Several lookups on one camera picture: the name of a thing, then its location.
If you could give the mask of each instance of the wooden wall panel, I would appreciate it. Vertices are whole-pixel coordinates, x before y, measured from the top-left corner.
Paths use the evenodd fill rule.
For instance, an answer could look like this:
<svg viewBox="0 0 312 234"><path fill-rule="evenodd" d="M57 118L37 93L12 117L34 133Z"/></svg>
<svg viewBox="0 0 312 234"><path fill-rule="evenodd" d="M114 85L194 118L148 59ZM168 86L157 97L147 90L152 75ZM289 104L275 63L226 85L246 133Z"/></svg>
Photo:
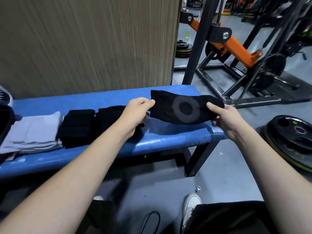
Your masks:
<svg viewBox="0 0 312 234"><path fill-rule="evenodd" d="M0 0L15 98L169 85L180 0Z"/></svg>

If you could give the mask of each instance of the concrete floor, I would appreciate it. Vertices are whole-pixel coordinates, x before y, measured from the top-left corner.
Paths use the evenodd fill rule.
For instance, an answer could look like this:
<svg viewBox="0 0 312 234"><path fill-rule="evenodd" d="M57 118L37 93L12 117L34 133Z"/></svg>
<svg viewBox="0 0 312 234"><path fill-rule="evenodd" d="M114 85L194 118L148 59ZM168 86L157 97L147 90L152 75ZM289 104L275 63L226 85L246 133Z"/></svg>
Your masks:
<svg viewBox="0 0 312 234"><path fill-rule="evenodd" d="M241 43L247 38L253 25L240 22L236 16L223 16L221 22L232 28L233 35ZM183 39L187 25L179 27L178 39ZM248 49L259 49L271 29L263 28ZM195 31L191 30L189 42L193 43ZM311 48L306 48L308 60L312 57ZM186 65L188 59L176 59L175 65ZM286 70L312 84L311 65L300 55L287 59ZM175 73L173 84L181 84L183 73ZM218 83L226 90L229 78L223 72L215 72ZM194 85L202 94L211 94L196 76ZM278 114L288 114L310 120L312 102L263 106L240 109L243 118L254 128L265 125ZM156 210L161 215L158 233L179 233L182 204L187 194L201 187L198 195L203 203L263 200L255 180L237 146L230 140L221 141L195 177L186 178L184 168L177 167L174 160L116 170L107 174L96 195L114 200L117 204L118 233L138 233L146 214ZM5 216L30 192L29 188L11 191L6 194L0 205L0 214ZM152 233L157 223L151 217L145 233Z"/></svg>

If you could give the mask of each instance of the black cable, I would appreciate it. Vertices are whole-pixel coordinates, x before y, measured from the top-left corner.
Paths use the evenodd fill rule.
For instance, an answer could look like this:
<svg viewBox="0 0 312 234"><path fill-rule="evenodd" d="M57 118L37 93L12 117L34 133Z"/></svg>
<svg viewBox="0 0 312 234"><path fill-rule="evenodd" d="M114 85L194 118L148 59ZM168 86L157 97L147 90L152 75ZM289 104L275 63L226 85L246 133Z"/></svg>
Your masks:
<svg viewBox="0 0 312 234"><path fill-rule="evenodd" d="M145 226L146 226L146 224L147 224L147 221L149 220L149 217L151 216L152 213L156 213L156 214L158 215L158 218L159 218L159 219L158 219L157 227L156 227L155 231L153 232L153 234L156 234L156 233L157 233L158 228L159 228L159 224L160 224L160 214L159 214L159 212L157 212L157 211L152 211L152 212L150 212L150 213L148 214L148 217L147 217L147 219L146 219L146 221L145 221L145 224L144 224L143 229L142 229L142 231L140 232L140 234L143 233L143 230L144 230L144 228L145 228Z"/></svg>

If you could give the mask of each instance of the gym machine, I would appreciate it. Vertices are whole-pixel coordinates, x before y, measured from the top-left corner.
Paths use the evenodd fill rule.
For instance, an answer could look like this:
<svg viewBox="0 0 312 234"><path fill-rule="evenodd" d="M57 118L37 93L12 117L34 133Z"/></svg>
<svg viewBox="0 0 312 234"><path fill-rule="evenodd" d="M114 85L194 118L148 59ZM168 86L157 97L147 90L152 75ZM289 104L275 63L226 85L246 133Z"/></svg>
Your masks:
<svg viewBox="0 0 312 234"><path fill-rule="evenodd" d="M232 36L231 29L220 24L221 10L219 10L217 23L213 23L213 16L218 3L219 0L207 0L200 23L194 19L191 13L181 12L180 23L189 24L197 31L187 67L174 67L174 71L185 70L182 84L191 84L196 72L216 97L222 99L225 104L234 105L237 108L311 100L312 85L284 72L286 56L281 54L281 50L296 24L305 0L293 1L284 17L279 20L268 39L264 42L262 48L253 53L249 53L246 49L260 31L264 22L256 24L245 43L241 45ZM278 31L279 33L273 44L264 55L262 49L269 44ZM206 40L208 41L205 48L207 56L197 66ZM231 54L235 56L234 61L231 64L224 64ZM215 59L219 60L221 64L207 65L211 60ZM236 80L226 92L206 73L208 70L216 69L224 70ZM241 87L243 87L243 92L239 98L232 99L231 96ZM243 98L247 90L254 97Z"/></svg>

